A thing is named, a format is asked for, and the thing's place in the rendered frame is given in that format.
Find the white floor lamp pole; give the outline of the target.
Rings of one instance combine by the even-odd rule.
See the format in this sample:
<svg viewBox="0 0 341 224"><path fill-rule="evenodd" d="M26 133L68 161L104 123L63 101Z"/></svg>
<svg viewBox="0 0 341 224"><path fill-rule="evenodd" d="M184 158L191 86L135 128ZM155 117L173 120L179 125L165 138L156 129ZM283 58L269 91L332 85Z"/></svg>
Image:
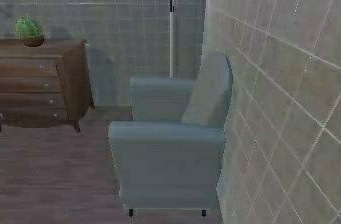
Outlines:
<svg viewBox="0 0 341 224"><path fill-rule="evenodd" d="M173 0L169 0L169 76L174 77L174 24L173 24L173 13L174 3Z"/></svg>

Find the brown chest of drawers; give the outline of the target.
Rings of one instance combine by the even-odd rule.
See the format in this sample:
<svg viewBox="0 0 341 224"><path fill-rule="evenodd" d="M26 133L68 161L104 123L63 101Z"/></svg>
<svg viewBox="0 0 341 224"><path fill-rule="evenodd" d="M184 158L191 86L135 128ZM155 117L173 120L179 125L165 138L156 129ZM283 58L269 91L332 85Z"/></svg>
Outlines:
<svg viewBox="0 0 341 224"><path fill-rule="evenodd" d="M27 47L0 39L0 131L4 125L80 131L79 121L93 106L83 40Z"/></svg>

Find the green cactus in brown pot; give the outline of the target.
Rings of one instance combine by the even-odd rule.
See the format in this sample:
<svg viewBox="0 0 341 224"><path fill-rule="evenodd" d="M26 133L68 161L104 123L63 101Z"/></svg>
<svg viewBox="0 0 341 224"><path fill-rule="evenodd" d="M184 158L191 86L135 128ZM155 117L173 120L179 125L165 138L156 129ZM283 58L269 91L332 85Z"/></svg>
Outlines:
<svg viewBox="0 0 341 224"><path fill-rule="evenodd" d="M39 47L44 43L42 26L30 16L20 16L15 21L18 38L27 47Z"/></svg>

